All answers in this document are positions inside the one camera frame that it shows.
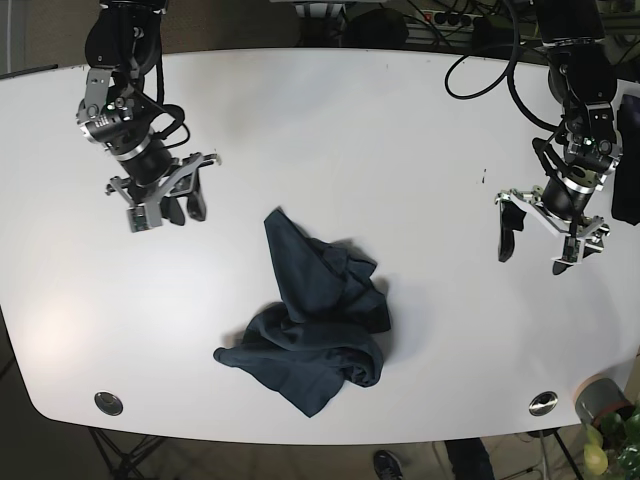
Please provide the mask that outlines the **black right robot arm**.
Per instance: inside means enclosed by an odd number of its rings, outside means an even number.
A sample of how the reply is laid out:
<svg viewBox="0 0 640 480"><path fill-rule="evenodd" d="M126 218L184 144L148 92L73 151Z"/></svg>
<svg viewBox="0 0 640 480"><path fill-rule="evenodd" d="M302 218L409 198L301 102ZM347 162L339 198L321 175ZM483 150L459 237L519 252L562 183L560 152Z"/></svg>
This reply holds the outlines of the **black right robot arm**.
<svg viewBox="0 0 640 480"><path fill-rule="evenodd" d="M167 9L165 1L103 1L85 42L89 72L77 124L126 172L111 178L105 192L127 202L134 233L165 221L205 221L199 172L220 160L202 153L175 158L165 142L188 128L183 108L165 101L161 21Z"/></svg>

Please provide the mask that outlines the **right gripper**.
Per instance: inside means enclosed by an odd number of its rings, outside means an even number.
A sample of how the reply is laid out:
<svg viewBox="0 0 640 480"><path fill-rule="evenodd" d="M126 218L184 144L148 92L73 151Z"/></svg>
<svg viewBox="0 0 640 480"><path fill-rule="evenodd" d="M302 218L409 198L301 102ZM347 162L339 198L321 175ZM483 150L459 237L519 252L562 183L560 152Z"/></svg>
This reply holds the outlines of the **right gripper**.
<svg viewBox="0 0 640 480"><path fill-rule="evenodd" d="M181 107L160 105L146 95L121 95L101 107L81 103L77 122L85 137L102 145L127 173L111 178L105 193L124 198L132 232L158 228L165 220L178 226L187 218L206 220L200 170L217 164L219 156L171 154L164 140L186 126Z"/></svg>

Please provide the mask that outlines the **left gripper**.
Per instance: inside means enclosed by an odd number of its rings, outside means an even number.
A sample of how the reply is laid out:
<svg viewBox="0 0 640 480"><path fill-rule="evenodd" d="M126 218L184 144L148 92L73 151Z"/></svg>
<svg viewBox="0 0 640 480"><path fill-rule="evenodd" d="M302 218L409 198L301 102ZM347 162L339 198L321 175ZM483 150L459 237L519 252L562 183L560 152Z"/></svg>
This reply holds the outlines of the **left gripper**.
<svg viewBox="0 0 640 480"><path fill-rule="evenodd" d="M532 146L548 182L529 191L513 188L496 195L500 225L498 261L505 263L512 257L516 245L514 233L524 230L524 219L530 216L562 241L561 253L552 265L552 274L559 276L604 250L610 227L603 217L589 216L585 210L594 193L602 190L606 179L615 172L622 148L619 143L578 135L564 149L564 158L550 139L535 138Z"/></svg>

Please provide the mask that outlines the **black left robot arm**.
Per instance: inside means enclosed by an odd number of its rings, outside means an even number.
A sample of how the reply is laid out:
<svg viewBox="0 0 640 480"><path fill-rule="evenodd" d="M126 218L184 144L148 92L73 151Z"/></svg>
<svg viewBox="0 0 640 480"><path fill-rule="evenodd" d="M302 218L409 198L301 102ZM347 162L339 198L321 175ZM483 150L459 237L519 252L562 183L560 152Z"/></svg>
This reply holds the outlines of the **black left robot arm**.
<svg viewBox="0 0 640 480"><path fill-rule="evenodd" d="M504 5L512 21L512 41L477 46L472 52L511 50L497 80L507 84L518 110L550 135L532 141L548 179L546 186L529 191L502 190L495 197L500 212L498 259L505 263L512 257L515 235L523 231L525 218L531 216L563 243L552 268L554 275L560 275L602 252L610 233L603 217L588 216L585 209L623 158L613 109L618 78L602 44L605 32L595 2L533 2L539 46L522 40L515 2ZM516 90L515 68L526 51L541 56L549 67L549 90L562 107L556 125L534 115Z"/></svg>

